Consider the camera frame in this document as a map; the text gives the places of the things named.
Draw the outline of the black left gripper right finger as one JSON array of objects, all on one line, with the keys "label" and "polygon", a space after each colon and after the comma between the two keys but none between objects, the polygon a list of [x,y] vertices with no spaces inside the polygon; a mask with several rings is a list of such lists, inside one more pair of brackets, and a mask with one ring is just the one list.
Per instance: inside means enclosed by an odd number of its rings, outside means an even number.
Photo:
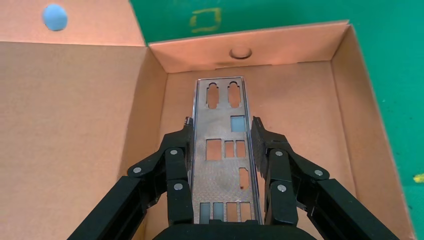
[{"label": "black left gripper right finger", "polygon": [[266,225],[301,235],[301,209],[325,240],[396,238],[326,169],[297,154],[284,135],[266,130],[259,117],[252,119],[250,137],[255,166],[265,180]]}]

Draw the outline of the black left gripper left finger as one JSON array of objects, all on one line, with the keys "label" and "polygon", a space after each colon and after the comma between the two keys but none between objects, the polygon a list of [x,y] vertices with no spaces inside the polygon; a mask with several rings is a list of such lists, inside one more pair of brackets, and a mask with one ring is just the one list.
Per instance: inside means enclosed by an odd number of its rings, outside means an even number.
[{"label": "black left gripper left finger", "polygon": [[184,239],[184,231],[175,226],[194,222],[188,174],[193,135],[193,119],[186,117],[181,130],[165,134],[156,152],[128,169],[69,239],[130,240],[163,193],[167,193],[169,227],[155,239]]}]

